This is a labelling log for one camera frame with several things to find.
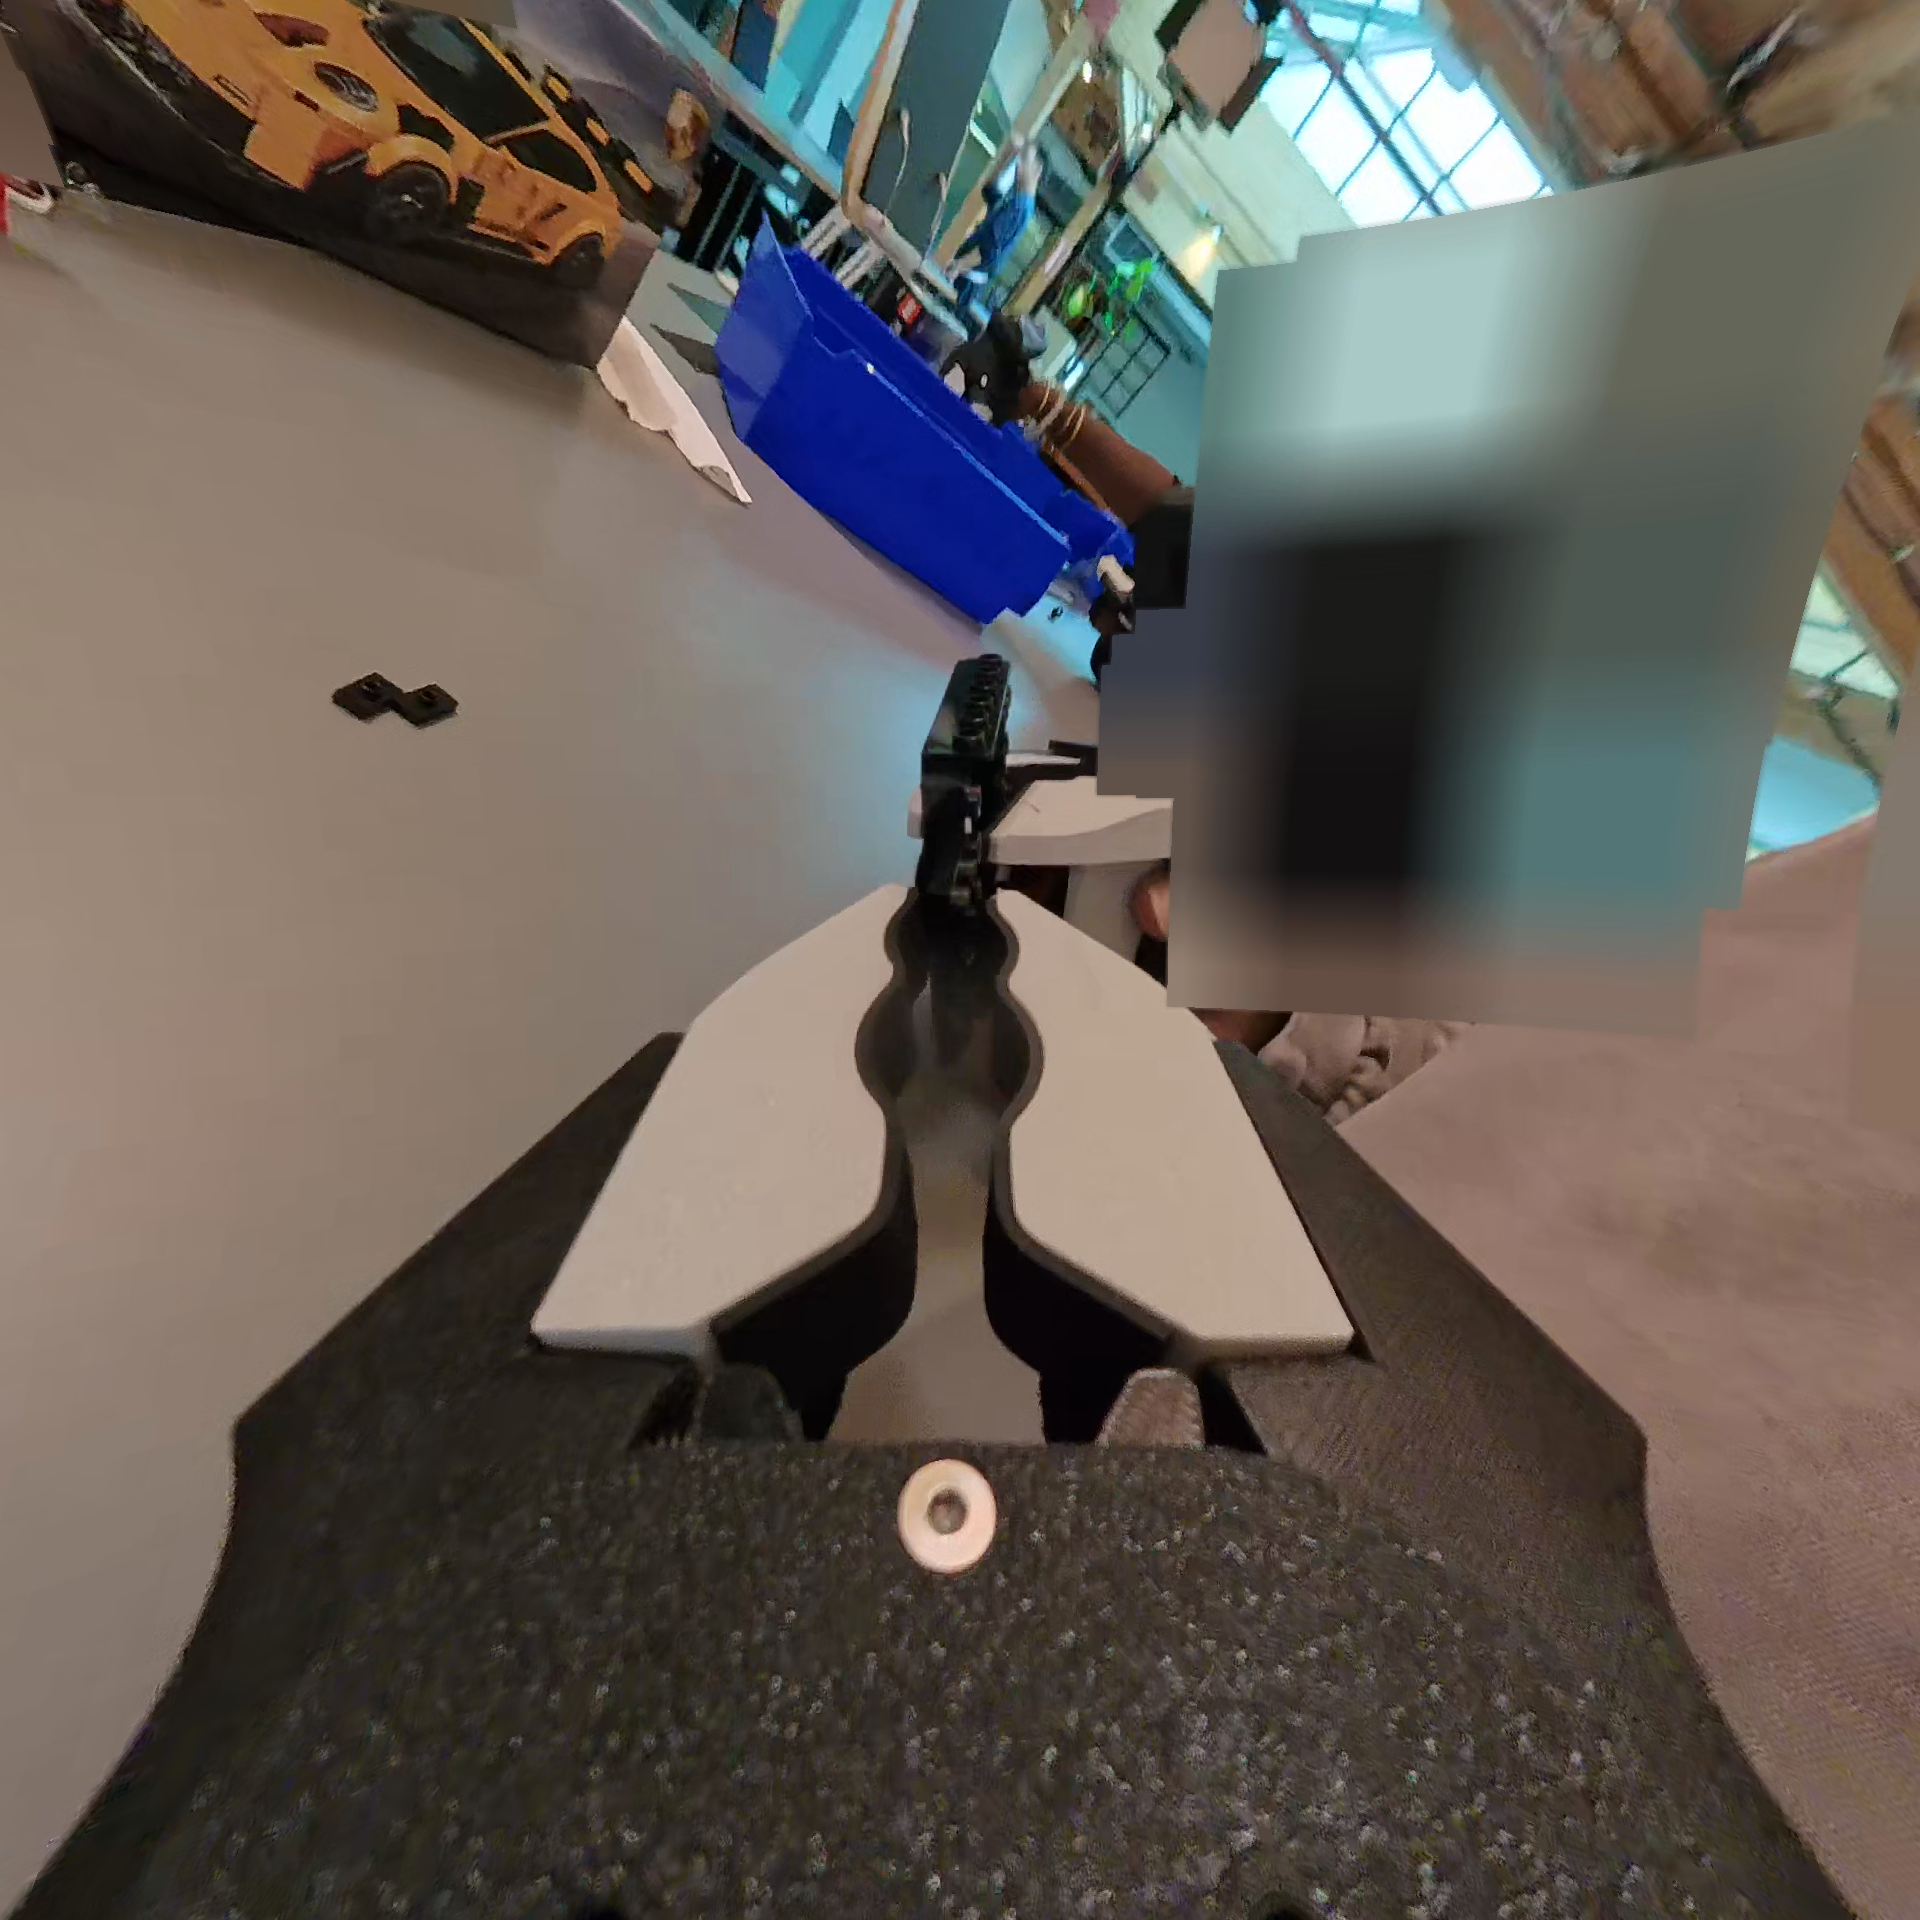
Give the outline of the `person's right forearm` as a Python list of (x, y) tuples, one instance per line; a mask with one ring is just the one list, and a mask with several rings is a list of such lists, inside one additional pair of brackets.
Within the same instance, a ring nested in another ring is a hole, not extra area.
[(1471, 1023), (1290, 1015), (1257, 1058), (1340, 1128), (1471, 1032)]

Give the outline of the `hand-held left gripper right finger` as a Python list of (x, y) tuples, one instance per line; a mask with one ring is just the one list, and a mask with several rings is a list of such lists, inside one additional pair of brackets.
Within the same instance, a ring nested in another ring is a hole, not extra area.
[(1033, 898), (993, 911), (1015, 1023), (995, 1331), (1027, 1364), (1347, 1354), (1353, 1321), (1210, 1032)]

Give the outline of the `studio light panel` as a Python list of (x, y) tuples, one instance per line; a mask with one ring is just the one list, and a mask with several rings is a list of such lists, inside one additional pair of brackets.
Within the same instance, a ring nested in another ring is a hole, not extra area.
[(1159, 78), (1198, 127), (1235, 131), (1281, 59), (1269, 39), (1283, 3), (1178, 3), (1159, 28)]

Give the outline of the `toy car box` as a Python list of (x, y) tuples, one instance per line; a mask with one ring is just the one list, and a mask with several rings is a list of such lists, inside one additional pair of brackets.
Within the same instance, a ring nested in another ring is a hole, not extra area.
[(407, 6), (5, 6), (69, 186), (594, 368), (686, 183), (527, 32)]

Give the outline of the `torn white paper bag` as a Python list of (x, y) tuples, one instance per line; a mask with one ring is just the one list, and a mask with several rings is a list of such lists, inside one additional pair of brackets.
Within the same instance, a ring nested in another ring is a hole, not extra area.
[(706, 419), (634, 320), (618, 323), (594, 372), (625, 419), (667, 442), (687, 468), (734, 504), (753, 505)]

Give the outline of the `black brick plate assembly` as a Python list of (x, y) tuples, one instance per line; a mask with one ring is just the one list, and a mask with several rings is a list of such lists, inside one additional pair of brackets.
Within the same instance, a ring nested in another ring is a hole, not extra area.
[(961, 660), (918, 762), (918, 863), (909, 924), (939, 1065), (956, 1065), (989, 1017), (1004, 939), (993, 920), (993, 827), (1009, 809), (1012, 667), (998, 654)]

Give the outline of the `blue plastic bin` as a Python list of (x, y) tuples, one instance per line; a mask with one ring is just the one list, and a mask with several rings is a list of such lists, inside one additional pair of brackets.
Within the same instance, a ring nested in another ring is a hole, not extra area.
[(981, 626), (1135, 547), (1015, 425), (977, 417), (799, 248), (763, 225), (713, 343), (737, 438), (807, 505)]

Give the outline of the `grey slanted board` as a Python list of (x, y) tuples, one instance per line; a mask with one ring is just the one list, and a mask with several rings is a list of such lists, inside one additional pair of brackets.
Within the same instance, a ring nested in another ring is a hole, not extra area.
[(841, 202), (925, 255), (998, 49), (1009, 3), (898, 3), (860, 95)]

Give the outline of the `green plant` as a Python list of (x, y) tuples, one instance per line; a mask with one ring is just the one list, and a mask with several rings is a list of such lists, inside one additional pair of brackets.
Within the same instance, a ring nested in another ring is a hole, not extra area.
[(1153, 255), (1105, 266), (1085, 257), (1074, 266), (1062, 281), (1057, 312), (1081, 353), (1105, 346), (1134, 326), (1156, 266), (1159, 258)]

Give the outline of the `another person's forearm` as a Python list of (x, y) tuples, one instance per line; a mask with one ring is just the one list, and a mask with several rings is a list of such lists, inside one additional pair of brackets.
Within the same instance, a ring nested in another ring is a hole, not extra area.
[(1023, 385), (1015, 419), (1049, 468), (1124, 526), (1162, 505), (1190, 505), (1179, 476), (1049, 382)]

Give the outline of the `grey desk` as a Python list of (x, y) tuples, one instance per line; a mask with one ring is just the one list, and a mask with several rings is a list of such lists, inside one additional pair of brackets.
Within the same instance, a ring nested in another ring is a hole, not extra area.
[[(737, 444), (331, 258), (107, 206), (2, 272), (5, 1907), (225, 1546), (230, 1430), (651, 1035), (913, 874), (953, 658)], [(414, 730), (331, 692), (459, 704)]]

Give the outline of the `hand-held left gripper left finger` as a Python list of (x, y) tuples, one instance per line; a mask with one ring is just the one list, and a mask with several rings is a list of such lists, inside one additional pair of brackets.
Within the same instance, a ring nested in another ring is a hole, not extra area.
[(690, 1025), (533, 1318), (550, 1351), (718, 1356), (727, 1324), (867, 1225), (885, 1116), (857, 1034), (895, 982), (877, 888)]

